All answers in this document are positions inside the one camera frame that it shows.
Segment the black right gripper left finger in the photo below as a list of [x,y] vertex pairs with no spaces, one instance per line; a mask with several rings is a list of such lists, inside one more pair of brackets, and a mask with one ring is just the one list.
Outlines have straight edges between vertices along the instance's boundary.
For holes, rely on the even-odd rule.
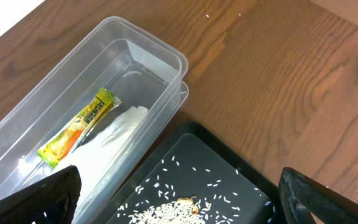
[[0,200],[0,223],[71,223],[80,191],[80,173],[68,166]]

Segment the white tissue paper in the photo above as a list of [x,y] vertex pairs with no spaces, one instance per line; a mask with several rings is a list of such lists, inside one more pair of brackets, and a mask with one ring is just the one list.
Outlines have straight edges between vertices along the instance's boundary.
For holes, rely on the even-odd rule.
[[148,112],[149,110],[143,106],[130,107],[94,138],[69,153],[54,169],[48,167],[46,174],[37,176],[29,184],[36,183],[68,166],[75,166],[81,179],[81,191],[77,202],[81,205],[101,180],[107,165]]

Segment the green orange snack wrapper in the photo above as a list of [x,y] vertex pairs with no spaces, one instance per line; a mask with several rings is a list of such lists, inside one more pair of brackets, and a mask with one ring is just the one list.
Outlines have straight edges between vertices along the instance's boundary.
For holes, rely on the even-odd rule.
[[65,158],[84,139],[87,133],[104,118],[105,115],[118,107],[122,101],[109,90],[101,87],[92,101],[87,104],[76,116],[41,146],[36,155],[51,168]]

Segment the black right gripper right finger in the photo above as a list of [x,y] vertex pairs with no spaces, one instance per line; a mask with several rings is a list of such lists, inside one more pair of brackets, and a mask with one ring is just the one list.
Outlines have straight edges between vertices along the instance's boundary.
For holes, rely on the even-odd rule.
[[295,169],[283,169],[278,185],[288,223],[358,223],[358,204]]

